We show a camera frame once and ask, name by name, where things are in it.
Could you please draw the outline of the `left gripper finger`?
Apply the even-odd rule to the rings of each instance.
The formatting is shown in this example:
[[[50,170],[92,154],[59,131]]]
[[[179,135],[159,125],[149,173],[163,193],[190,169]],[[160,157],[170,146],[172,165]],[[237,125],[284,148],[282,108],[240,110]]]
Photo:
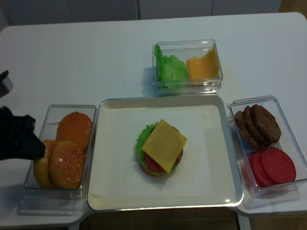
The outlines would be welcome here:
[[[24,137],[24,158],[42,158],[45,154],[45,145],[34,133],[26,134]]]

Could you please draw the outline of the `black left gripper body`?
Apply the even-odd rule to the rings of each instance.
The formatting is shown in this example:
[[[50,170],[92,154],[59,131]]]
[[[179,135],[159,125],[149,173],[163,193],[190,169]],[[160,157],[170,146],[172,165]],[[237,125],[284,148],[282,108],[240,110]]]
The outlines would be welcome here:
[[[36,120],[30,115],[15,116],[12,111],[0,108],[0,159],[33,160],[30,147],[24,143],[32,141]]]

